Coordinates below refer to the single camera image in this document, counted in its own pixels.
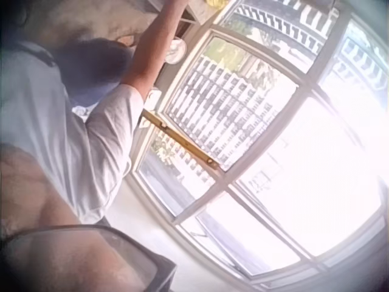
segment white wall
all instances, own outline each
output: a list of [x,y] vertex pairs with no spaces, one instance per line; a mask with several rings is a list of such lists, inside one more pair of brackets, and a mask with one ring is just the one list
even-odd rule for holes
[[171,287],[174,292],[239,292],[178,245],[133,194],[125,180],[106,218],[112,227],[178,265]]

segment man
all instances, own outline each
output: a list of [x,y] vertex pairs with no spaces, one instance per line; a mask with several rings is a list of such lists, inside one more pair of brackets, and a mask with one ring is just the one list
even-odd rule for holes
[[166,2],[141,37],[121,84],[86,123],[72,113],[50,53],[23,41],[2,52],[1,143],[31,155],[82,223],[101,219],[118,191],[143,103],[187,2]]
[[[166,2],[141,37],[121,84],[86,123],[73,115],[59,68],[48,52],[28,42],[2,48],[2,283],[3,277],[16,277],[14,282],[29,291],[168,289],[174,268],[162,275],[152,265],[139,268],[150,258],[123,235],[40,229],[95,223],[112,203],[143,103],[187,2]],[[108,244],[118,238],[125,243]],[[4,269],[11,276],[4,276]]]

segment white window frame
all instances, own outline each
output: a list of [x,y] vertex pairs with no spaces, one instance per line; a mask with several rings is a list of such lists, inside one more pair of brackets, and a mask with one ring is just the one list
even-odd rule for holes
[[[344,127],[345,131],[349,134],[350,138],[359,143],[358,135],[348,126],[348,124],[337,114],[336,109],[331,105],[330,99],[327,94],[319,87],[318,83],[323,74],[330,69],[329,61],[333,58],[337,52],[337,48],[340,45],[343,36],[346,32],[347,25],[351,20],[355,21],[367,30],[370,35],[373,36],[380,44],[383,44],[382,40],[356,15],[354,15],[351,9],[342,4],[336,8],[339,11],[339,18],[332,28],[325,45],[317,56],[315,62],[305,74],[299,70],[292,63],[288,62],[276,52],[265,46],[256,43],[236,32],[226,29],[219,24],[223,22],[234,10],[234,8],[240,3],[240,0],[231,1],[229,9],[223,10],[220,14],[216,15],[209,22],[203,26],[194,25],[183,37],[188,44],[188,54],[186,58],[175,66],[166,67],[157,81],[156,85],[162,90],[162,97],[157,104],[156,112],[160,114],[167,123],[174,125],[174,122],[166,114],[167,106],[171,102],[171,99],[176,95],[180,84],[185,80],[190,69],[195,64],[196,60],[202,54],[209,42],[214,37],[226,40],[238,47],[244,49],[253,56],[258,57],[265,62],[269,63],[275,69],[279,70],[282,74],[290,78],[298,85],[297,90],[292,95],[284,109],[277,115],[273,122],[268,126],[265,132],[253,143],[253,145],[243,154],[243,156],[231,166],[227,172],[220,170],[213,170],[201,160],[196,159],[197,163],[205,169],[208,174],[215,180],[215,183],[206,193],[188,206],[178,216],[173,216],[168,209],[157,199],[152,192],[146,181],[139,173],[139,167],[143,161],[145,153],[152,141],[152,135],[155,133],[155,128],[150,126],[146,129],[136,130],[134,137],[134,145],[131,150],[131,160],[133,161],[133,167],[130,174],[126,177],[130,185],[134,186],[136,193],[139,194],[141,200],[151,202],[152,212],[157,210],[157,216],[162,218],[164,226],[169,230],[170,234],[176,238],[177,241],[185,245],[190,252],[195,254],[196,258],[200,259],[214,272],[218,273],[225,279],[234,282],[235,285],[240,286],[244,291],[269,291],[263,284],[265,282],[271,282],[273,280],[282,279],[284,277],[306,271],[314,267],[319,273],[314,277],[299,281],[299,283],[292,283],[280,288],[270,289],[271,291],[286,291],[287,289],[293,289],[299,287],[306,282],[312,282],[315,280],[323,279],[328,276],[331,269],[322,264],[324,261],[336,258],[338,254],[344,252],[344,250],[351,245],[355,240],[363,238],[363,236],[374,226],[378,220],[384,218],[385,226],[387,227],[387,196],[382,196],[382,206],[374,213],[368,221],[363,224],[352,236],[348,237],[345,241],[341,242],[336,247],[325,252],[324,254],[314,257],[304,247],[299,245],[287,232],[283,230],[281,226],[268,216],[268,214],[255,204],[248,194],[235,183],[235,180],[242,175],[276,140],[276,138],[282,133],[282,131],[289,125],[289,122],[296,115],[302,104],[308,98],[314,98],[321,105],[323,105],[330,113],[332,113]],[[185,133],[177,128],[183,136]],[[245,208],[254,218],[260,223],[265,225],[276,237],[278,237],[285,245],[293,250],[300,258],[301,261],[287,266],[278,271],[271,271],[268,273],[260,274],[257,276],[250,276],[242,270],[240,273],[235,269],[226,266],[212,253],[203,248],[192,236],[187,234],[185,230],[180,226],[186,219],[200,213],[206,208],[206,205],[218,198],[223,191],[226,191],[238,204]],[[365,246],[380,246],[380,241],[375,237],[370,240]],[[352,256],[356,259],[362,259],[367,253],[355,252]]]

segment white shirt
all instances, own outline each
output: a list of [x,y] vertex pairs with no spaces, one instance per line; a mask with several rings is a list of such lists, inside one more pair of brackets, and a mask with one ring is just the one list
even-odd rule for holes
[[122,182],[143,109],[139,92],[119,85],[84,123],[72,112],[56,65],[20,50],[1,58],[1,143],[34,156],[81,222],[95,223]]

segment glass pane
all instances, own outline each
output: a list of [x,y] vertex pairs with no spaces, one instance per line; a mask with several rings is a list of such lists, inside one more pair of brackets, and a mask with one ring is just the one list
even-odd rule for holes
[[307,72],[337,18],[298,0],[243,0],[223,26],[260,43]]
[[201,224],[197,218],[189,218],[183,222],[182,227],[206,250],[212,253],[222,262],[226,263],[228,266],[234,267],[233,262],[227,257],[227,255],[222,251],[222,248],[218,245],[218,242],[208,234],[208,231]]
[[389,185],[387,53],[351,22],[321,81],[341,116],[360,136],[373,167]]
[[196,220],[208,237],[250,275],[280,269],[300,260],[226,193],[209,204]]
[[346,239],[380,206],[364,153],[313,99],[238,184],[315,256]]
[[189,152],[160,130],[139,172],[173,215],[180,214],[215,183]]
[[228,170],[283,109],[296,84],[267,63],[214,38],[167,114]]

